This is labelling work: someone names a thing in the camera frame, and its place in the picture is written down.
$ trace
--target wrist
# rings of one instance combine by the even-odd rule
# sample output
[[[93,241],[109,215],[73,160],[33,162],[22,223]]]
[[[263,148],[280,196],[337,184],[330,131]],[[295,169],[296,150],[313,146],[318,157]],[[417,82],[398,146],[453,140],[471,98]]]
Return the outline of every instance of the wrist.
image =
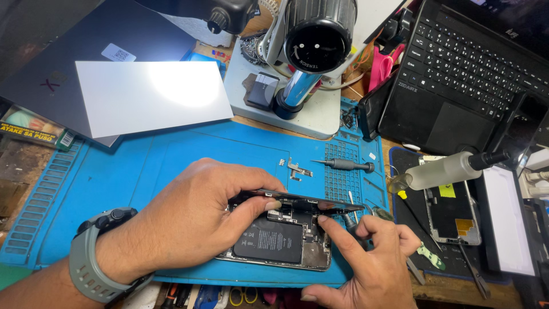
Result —
[[[129,222],[101,235],[96,242],[96,260],[99,269],[109,279],[130,285],[134,280],[150,272],[147,256],[140,235],[132,231]]]

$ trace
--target gray watch strap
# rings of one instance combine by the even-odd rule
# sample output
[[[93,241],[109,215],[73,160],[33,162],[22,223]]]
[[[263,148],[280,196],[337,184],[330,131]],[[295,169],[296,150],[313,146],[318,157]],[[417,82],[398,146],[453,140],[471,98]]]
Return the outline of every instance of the gray watch strap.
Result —
[[[117,283],[99,269],[96,260],[96,240],[99,231],[93,225],[72,240],[69,273],[76,288],[86,297],[99,302],[110,302],[132,285]],[[135,288],[135,291],[145,287],[152,279],[151,274],[145,282]]]

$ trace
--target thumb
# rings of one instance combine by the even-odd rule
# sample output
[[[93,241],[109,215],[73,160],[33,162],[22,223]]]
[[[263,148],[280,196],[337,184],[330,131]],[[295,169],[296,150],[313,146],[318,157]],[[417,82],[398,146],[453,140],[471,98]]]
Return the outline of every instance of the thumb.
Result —
[[[343,291],[322,284],[306,286],[301,290],[301,300],[314,301],[328,309],[350,308],[349,299]]]
[[[226,219],[237,238],[251,225],[262,212],[280,208],[282,204],[272,197],[254,196],[238,205]]]

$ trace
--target black nozzle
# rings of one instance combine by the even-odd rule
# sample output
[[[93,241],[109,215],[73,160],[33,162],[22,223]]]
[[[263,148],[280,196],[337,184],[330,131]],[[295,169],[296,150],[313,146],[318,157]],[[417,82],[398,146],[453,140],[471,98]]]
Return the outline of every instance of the black nozzle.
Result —
[[[505,149],[501,149],[491,153],[479,153],[469,157],[469,165],[474,170],[483,170],[490,168],[494,164],[498,164],[503,161],[509,160],[509,152]]]

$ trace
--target metal bracket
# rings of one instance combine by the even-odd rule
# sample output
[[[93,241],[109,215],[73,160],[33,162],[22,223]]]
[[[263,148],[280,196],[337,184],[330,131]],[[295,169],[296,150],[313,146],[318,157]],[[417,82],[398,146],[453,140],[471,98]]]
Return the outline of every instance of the metal bracket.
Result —
[[[295,176],[296,173],[312,177],[312,172],[310,170],[300,168],[298,165],[299,165],[298,163],[292,164],[291,157],[288,159],[288,168],[292,170],[292,172],[290,173],[290,179],[301,181],[301,179]]]

